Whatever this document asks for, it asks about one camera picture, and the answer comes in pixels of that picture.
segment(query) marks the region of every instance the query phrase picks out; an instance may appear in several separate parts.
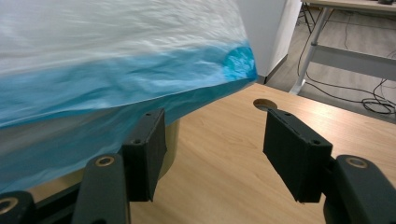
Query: black bracket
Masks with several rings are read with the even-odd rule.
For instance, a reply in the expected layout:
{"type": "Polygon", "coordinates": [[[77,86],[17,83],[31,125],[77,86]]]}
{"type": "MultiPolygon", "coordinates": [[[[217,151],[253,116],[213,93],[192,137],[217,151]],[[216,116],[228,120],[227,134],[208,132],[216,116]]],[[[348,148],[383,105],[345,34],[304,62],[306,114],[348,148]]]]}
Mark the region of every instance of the black bracket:
{"type": "Polygon", "coordinates": [[[327,223],[396,223],[396,190],[370,161],[331,157],[332,144],[291,113],[269,109],[264,154],[294,199],[326,195],[327,223]]]}

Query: black 3d-printed part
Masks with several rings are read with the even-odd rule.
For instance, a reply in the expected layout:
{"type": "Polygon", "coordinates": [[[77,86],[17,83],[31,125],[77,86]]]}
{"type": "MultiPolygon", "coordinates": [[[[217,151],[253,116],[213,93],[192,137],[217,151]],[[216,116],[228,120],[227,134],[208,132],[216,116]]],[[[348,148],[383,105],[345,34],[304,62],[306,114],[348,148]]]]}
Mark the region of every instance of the black 3d-printed part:
{"type": "Polygon", "coordinates": [[[296,201],[319,202],[322,174],[331,159],[330,142],[291,113],[269,109],[263,152],[296,201]]]}
{"type": "Polygon", "coordinates": [[[79,188],[73,224],[130,223],[122,157],[104,154],[85,166],[79,188]]]}
{"type": "Polygon", "coordinates": [[[13,191],[0,196],[0,223],[34,222],[35,202],[30,193],[13,191]]]}
{"type": "Polygon", "coordinates": [[[122,145],[130,202],[152,201],[166,153],[163,109],[146,113],[122,145]]]}
{"type": "Polygon", "coordinates": [[[341,155],[333,176],[351,223],[396,223],[396,190],[375,164],[341,155]]]}

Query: metal bolt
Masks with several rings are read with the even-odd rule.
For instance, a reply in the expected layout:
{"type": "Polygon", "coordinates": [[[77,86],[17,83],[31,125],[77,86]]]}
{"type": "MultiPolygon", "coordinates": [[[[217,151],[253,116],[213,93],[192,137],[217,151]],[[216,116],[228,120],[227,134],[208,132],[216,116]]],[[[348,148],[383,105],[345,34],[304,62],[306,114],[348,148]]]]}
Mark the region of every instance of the metal bolt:
{"type": "Polygon", "coordinates": [[[13,209],[18,204],[18,199],[14,197],[0,199],[0,215],[13,209]]]}

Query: blue plastic bag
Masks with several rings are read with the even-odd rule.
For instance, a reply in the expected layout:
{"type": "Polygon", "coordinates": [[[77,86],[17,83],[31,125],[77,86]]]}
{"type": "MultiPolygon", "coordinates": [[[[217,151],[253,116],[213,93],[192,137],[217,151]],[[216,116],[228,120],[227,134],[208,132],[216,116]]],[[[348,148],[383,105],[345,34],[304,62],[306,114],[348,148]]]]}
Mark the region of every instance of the blue plastic bag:
{"type": "Polygon", "coordinates": [[[256,79],[233,0],[0,2],[0,192],[116,152],[256,79]]]}

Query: desk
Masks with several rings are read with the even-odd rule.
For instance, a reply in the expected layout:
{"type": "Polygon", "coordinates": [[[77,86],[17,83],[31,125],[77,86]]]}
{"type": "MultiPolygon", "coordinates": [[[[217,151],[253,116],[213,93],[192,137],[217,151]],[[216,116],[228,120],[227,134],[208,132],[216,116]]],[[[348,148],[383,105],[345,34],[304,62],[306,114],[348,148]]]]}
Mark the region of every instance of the desk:
{"type": "Polygon", "coordinates": [[[181,120],[175,163],[154,203],[131,203],[133,223],[324,223],[323,200],[296,203],[262,153],[259,98],[333,143],[334,157],[371,160],[396,186],[396,125],[255,84],[181,120]]]}
{"type": "Polygon", "coordinates": [[[372,0],[302,0],[311,6],[323,7],[323,12],[318,20],[317,28],[313,33],[311,46],[304,60],[300,76],[290,90],[290,93],[298,94],[303,87],[305,73],[309,63],[320,63],[348,71],[362,73],[364,75],[396,80],[396,60],[378,57],[351,50],[330,48],[318,44],[320,32],[325,20],[329,17],[330,8],[365,11],[370,13],[396,15],[396,5],[381,5],[372,0]]]}

